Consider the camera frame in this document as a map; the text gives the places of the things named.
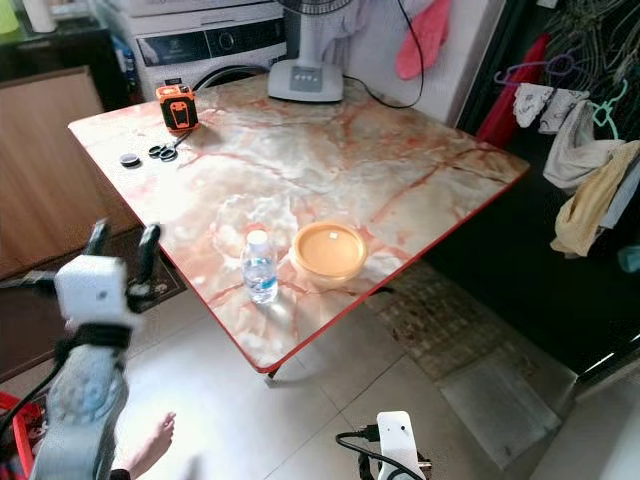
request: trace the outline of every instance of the teal hanger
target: teal hanger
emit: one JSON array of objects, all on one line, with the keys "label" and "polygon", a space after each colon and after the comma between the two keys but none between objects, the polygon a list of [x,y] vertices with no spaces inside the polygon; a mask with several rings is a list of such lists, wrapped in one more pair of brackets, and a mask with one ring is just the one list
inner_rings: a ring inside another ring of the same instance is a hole
[{"label": "teal hanger", "polygon": [[[593,122],[599,127],[604,127],[605,125],[609,124],[609,126],[611,127],[611,131],[613,132],[614,140],[619,140],[620,136],[618,135],[618,127],[616,127],[616,124],[613,121],[613,118],[611,118],[611,113],[613,113],[613,109],[614,109],[613,105],[614,103],[618,102],[622,97],[624,97],[628,91],[629,91],[629,82],[625,78],[624,80],[622,80],[622,92],[620,92],[620,95],[618,95],[615,98],[606,100],[600,105],[598,105],[597,103],[591,102],[591,105],[596,107],[595,111],[593,112]],[[598,113],[600,111],[604,112],[604,118],[602,120],[598,118]]]}]

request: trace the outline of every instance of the bare foot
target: bare foot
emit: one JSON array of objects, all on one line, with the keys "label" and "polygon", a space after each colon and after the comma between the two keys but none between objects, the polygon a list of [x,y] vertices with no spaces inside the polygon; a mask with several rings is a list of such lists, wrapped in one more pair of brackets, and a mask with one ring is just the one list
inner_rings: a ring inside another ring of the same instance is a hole
[{"label": "bare foot", "polygon": [[160,460],[160,457],[169,450],[175,426],[175,416],[176,414],[173,412],[167,413],[167,416],[158,423],[155,432],[140,451],[134,455],[131,461],[123,465],[123,468],[129,471],[131,480],[135,480],[153,467]]}]

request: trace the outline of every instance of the cable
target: cable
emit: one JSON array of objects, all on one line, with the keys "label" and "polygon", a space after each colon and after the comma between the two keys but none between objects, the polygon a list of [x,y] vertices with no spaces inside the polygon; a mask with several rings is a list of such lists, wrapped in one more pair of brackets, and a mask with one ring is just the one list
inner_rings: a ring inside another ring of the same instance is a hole
[{"label": "cable", "polygon": [[385,102],[380,97],[376,96],[369,89],[369,86],[366,83],[364,83],[362,80],[360,80],[359,78],[350,77],[349,75],[344,75],[344,78],[348,78],[349,80],[355,80],[356,82],[360,82],[362,84],[362,86],[364,87],[364,89],[367,91],[367,93],[376,102],[384,105],[385,107],[395,108],[397,110],[401,110],[401,109],[404,109],[404,108],[413,107],[422,98],[422,92],[424,90],[424,68],[425,67],[424,67],[424,56],[422,54],[422,47],[420,46],[420,40],[418,40],[418,34],[416,34],[416,31],[413,29],[413,25],[411,25],[411,19],[409,18],[409,15],[407,14],[407,11],[404,9],[404,5],[402,5],[402,0],[397,0],[397,2],[398,2],[398,6],[400,7],[400,10],[402,11],[402,15],[404,16],[404,19],[406,20],[407,25],[409,26],[409,31],[411,32],[411,36],[413,37],[413,41],[416,43],[416,47],[418,48],[418,53],[420,54],[420,91],[418,92],[418,97],[412,103],[410,103],[409,105],[393,105],[391,103]]},{"label": "cable", "polygon": [[354,445],[353,443],[345,442],[344,440],[342,440],[343,438],[363,438],[363,437],[366,438],[365,435],[363,435],[362,432],[339,433],[338,435],[336,435],[336,442],[338,443],[338,445],[341,445],[341,446],[343,446],[345,448],[348,448],[349,450],[353,450],[354,452],[362,453],[362,454],[366,455],[369,458],[373,458],[374,460],[379,460],[381,462],[388,463],[389,465],[391,465],[393,467],[396,467],[397,470],[395,470],[393,472],[393,476],[398,475],[398,473],[395,473],[395,472],[400,470],[402,473],[405,473],[405,474],[409,475],[414,480],[424,480],[417,473],[415,473],[412,470],[409,470],[407,467],[405,467],[401,463],[397,462],[393,458],[385,457],[384,455],[380,455],[380,454],[378,454],[376,452],[372,452],[371,450],[367,450],[366,448],[362,448],[362,447],[359,447],[358,445]]},{"label": "cable", "polygon": [[58,374],[60,369],[62,369],[63,365],[64,365],[64,362],[58,362],[56,366],[53,368],[53,370],[51,370],[49,375],[47,375],[47,377],[44,380],[42,380],[42,382],[40,382],[36,388],[31,390],[22,400],[20,400],[17,403],[15,407],[13,407],[11,410],[9,410],[9,412],[5,414],[4,418],[2,419],[2,423],[0,423],[0,439],[4,436],[4,433],[9,428],[9,425],[11,425],[11,421],[13,420],[13,417],[15,417],[16,414],[20,410],[22,410],[22,407],[24,407],[27,403],[33,400],[33,397],[35,397],[40,390],[46,387],[49,384],[49,382],[53,380],[53,378]]}]

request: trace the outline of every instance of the marble-pattern tabletop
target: marble-pattern tabletop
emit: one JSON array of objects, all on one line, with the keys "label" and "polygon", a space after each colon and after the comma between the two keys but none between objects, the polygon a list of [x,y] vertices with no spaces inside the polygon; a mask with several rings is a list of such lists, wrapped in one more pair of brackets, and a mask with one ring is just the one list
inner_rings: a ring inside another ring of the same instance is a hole
[{"label": "marble-pattern tabletop", "polygon": [[[151,102],[74,122],[71,130],[251,365],[272,371],[361,303],[527,170],[523,160],[428,119],[375,102],[347,82],[331,105],[267,96],[266,76],[198,92],[200,128],[163,163],[173,139]],[[127,170],[120,155],[136,153]],[[364,237],[362,273],[314,287],[289,249],[310,222],[337,220]],[[280,293],[256,306],[242,284],[246,231],[263,225],[278,251]]]}]

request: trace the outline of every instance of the wooden cabinet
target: wooden cabinet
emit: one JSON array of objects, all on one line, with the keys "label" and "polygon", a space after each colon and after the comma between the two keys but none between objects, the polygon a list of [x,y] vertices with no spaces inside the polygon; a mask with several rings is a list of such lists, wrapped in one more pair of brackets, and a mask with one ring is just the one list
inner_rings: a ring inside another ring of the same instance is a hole
[{"label": "wooden cabinet", "polygon": [[0,84],[0,278],[137,224],[67,128],[102,112],[85,68]]}]

